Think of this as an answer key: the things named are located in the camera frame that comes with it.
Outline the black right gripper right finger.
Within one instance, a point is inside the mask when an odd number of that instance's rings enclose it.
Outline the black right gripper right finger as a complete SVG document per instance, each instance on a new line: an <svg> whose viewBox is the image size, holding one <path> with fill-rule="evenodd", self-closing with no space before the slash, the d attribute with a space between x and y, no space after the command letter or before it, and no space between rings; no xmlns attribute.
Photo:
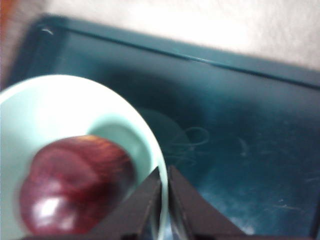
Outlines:
<svg viewBox="0 0 320 240"><path fill-rule="evenodd" d="M209 204L181 172L168 168L171 224L182 240L312 240L310 236L248 235Z"/></svg>

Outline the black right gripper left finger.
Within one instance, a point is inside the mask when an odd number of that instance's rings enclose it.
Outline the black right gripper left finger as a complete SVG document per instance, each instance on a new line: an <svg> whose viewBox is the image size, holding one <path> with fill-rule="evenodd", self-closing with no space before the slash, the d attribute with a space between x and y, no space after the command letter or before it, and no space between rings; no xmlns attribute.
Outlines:
<svg viewBox="0 0 320 240"><path fill-rule="evenodd" d="M159 229L162 182L156 167L130 197L86 234L24 236L24 240L141 240L153 215Z"/></svg>

